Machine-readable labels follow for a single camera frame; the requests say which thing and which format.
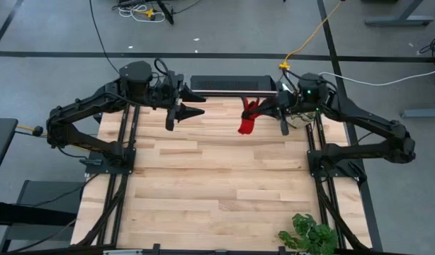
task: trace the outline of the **wooden table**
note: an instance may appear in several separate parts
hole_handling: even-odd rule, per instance
[[[173,132],[164,129],[165,110],[141,108],[118,248],[159,243],[162,249],[277,251],[283,245],[277,234],[294,231],[294,214],[320,221],[305,129],[282,136],[276,120],[261,116],[251,135],[240,135],[240,98],[188,105],[205,114],[181,121]],[[117,140],[121,114],[103,115],[98,138]],[[328,142],[346,144],[342,123],[323,118],[323,124]],[[98,176],[84,189],[72,244],[102,213],[108,179]],[[341,216],[371,247],[356,182],[334,182]]]

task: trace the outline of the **red fabric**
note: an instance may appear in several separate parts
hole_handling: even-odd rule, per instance
[[[242,100],[244,111],[241,117],[241,125],[238,129],[238,132],[242,135],[248,135],[254,130],[255,119],[260,116],[260,113],[253,113],[246,117],[244,117],[244,113],[259,107],[260,100],[257,99],[255,102],[252,101],[251,103],[247,102],[247,98],[242,98]]]

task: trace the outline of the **green plant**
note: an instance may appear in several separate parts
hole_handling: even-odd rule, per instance
[[[292,218],[293,226],[300,238],[292,237],[287,231],[280,231],[279,238],[291,249],[300,249],[312,255],[332,255],[337,248],[337,233],[326,224],[317,225],[311,215],[297,213]]]

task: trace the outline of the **gray floor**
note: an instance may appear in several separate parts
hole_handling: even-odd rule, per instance
[[[0,0],[0,27],[14,1]],[[173,3],[176,9],[193,0]],[[416,57],[435,37],[428,27],[367,28],[366,16],[398,12],[396,5],[345,1],[330,19],[338,55]],[[211,1],[179,14],[168,23],[136,23],[111,11],[114,0],[94,1],[96,20],[109,52],[243,52],[287,53],[302,45],[320,22],[316,1]],[[336,0],[325,1],[328,13]],[[415,12],[435,16],[435,0]],[[87,1],[25,0],[0,43],[1,51],[100,52]],[[328,55],[321,30],[301,52]],[[117,67],[136,59],[112,59]],[[165,59],[170,69],[192,74],[280,75],[279,60]],[[340,62],[348,77],[384,82],[434,70],[432,64]],[[332,72],[331,62],[292,61],[297,73]],[[50,109],[89,96],[115,78],[103,58],[0,57],[0,117],[22,125],[44,125]],[[435,75],[384,87],[346,82],[348,95],[362,108],[388,119],[400,119],[406,108],[435,107]],[[395,165],[366,160],[373,204],[385,251],[435,254],[435,119],[402,120],[417,142],[417,159]],[[78,127],[96,133],[86,119]],[[358,136],[365,134],[358,130]],[[370,136],[364,142],[376,142]],[[70,149],[69,152],[81,154]],[[49,148],[40,138],[15,136],[0,170],[0,201],[14,203],[24,180],[83,181],[84,167]],[[0,238],[3,228],[0,227]],[[58,247],[65,243],[50,243]]]

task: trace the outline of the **white cable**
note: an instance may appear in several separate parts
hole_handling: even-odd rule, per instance
[[[140,5],[136,6],[135,8],[121,8],[121,7],[118,7],[118,14],[120,14],[120,16],[122,16],[124,18],[132,17],[135,21],[138,21],[138,22],[161,23],[161,22],[166,20],[166,16],[163,13],[153,13],[153,15],[160,14],[160,15],[163,16],[163,19],[160,20],[160,21],[140,20],[140,19],[137,19],[136,16],[134,15],[134,13],[137,13],[137,12],[134,12],[134,10],[136,10],[136,11],[146,11],[146,10],[148,10],[148,8],[144,4],[140,4]]]
[[[397,80],[397,81],[391,81],[391,82],[388,82],[388,83],[385,83],[385,84],[372,84],[372,83],[368,83],[368,82],[364,82],[364,81],[357,81],[355,79],[350,79],[350,78],[342,77],[340,75],[332,74],[332,73],[329,73],[329,72],[321,72],[318,75],[321,76],[323,74],[332,75],[332,76],[339,77],[339,78],[345,79],[347,81],[353,81],[353,82],[356,82],[356,83],[359,83],[359,84],[365,84],[365,85],[371,85],[371,86],[386,86],[386,85],[391,85],[391,84],[394,84],[394,83],[397,83],[397,82],[406,81],[408,79],[413,79],[413,78],[422,77],[422,76],[424,77],[424,76],[427,76],[427,75],[430,75],[430,74],[435,74],[435,71],[429,72],[429,73],[426,73],[426,74],[418,74],[418,75],[413,75],[413,76],[405,77],[403,79],[400,79],[400,80]]]

